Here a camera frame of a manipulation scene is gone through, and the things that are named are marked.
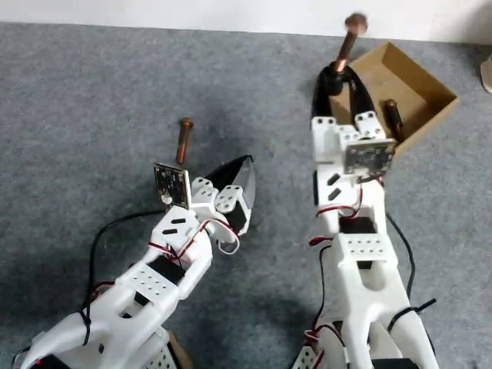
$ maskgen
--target white wall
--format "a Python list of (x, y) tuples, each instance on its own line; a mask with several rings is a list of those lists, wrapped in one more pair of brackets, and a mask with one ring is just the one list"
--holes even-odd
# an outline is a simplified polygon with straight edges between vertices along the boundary
[(353, 11), (368, 37), (492, 44), (492, 0), (0, 0), (0, 20), (343, 35)]

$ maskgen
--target circuit board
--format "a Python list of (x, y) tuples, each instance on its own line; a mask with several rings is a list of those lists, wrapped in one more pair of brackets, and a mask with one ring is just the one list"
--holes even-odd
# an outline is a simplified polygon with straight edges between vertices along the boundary
[(391, 166), (395, 146), (393, 139), (349, 145), (345, 152), (345, 174), (361, 169), (367, 169), (369, 173), (385, 173)]
[(191, 197), (188, 171), (154, 163), (154, 174), (159, 199), (166, 205), (173, 204), (188, 209)]

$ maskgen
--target brown cardboard box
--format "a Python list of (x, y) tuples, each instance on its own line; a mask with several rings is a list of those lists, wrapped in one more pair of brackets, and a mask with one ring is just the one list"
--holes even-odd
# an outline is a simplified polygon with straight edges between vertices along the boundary
[[(442, 121), (459, 102), (452, 91), (390, 42), (362, 55), (351, 67), (369, 91), (388, 137), (392, 134), (382, 104), (390, 98), (397, 102), (405, 139), (397, 146), (396, 155)], [(332, 101), (335, 118), (342, 124), (349, 122), (348, 87), (345, 85), (342, 94)]]

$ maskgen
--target gray carpet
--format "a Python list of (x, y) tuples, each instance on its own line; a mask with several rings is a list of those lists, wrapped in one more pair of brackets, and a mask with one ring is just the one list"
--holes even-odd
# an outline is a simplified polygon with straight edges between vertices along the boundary
[[(320, 304), (308, 118), (315, 75), (339, 38), (70, 25), (0, 25), (0, 363), (81, 303), (88, 248), (106, 222), (159, 206), (152, 163), (172, 163), (177, 120), (195, 119), (186, 168), (255, 156), (251, 230), (214, 263), (166, 327), (196, 368), (288, 368)], [(354, 56), (381, 40), (361, 39)], [(492, 362), (490, 48), (400, 42), (456, 92), (446, 121), (395, 163), (387, 208), (417, 262), (413, 302), (442, 368)], [(145, 252), (157, 218), (103, 241), (98, 280)], [(391, 229), (406, 280), (408, 262)], [(328, 278), (328, 303), (335, 302)]]

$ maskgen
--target copper screw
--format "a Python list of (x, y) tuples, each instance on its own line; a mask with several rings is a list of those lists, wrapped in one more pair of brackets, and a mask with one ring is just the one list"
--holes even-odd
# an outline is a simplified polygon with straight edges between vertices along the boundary
[(345, 36), (344, 43), (341, 46), (338, 58), (333, 67), (338, 73), (344, 71), (357, 36), (363, 35), (367, 31), (367, 18), (361, 13), (354, 13), (345, 19), (345, 25), (347, 26), (347, 35)]
[(191, 118), (183, 118), (179, 121), (181, 126), (179, 129), (179, 141), (178, 141), (178, 152), (176, 152), (176, 162), (178, 164), (183, 164), (186, 159), (186, 150), (188, 149), (188, 141), (190, 138), (190, 132), (193, 128), (193, 121)]

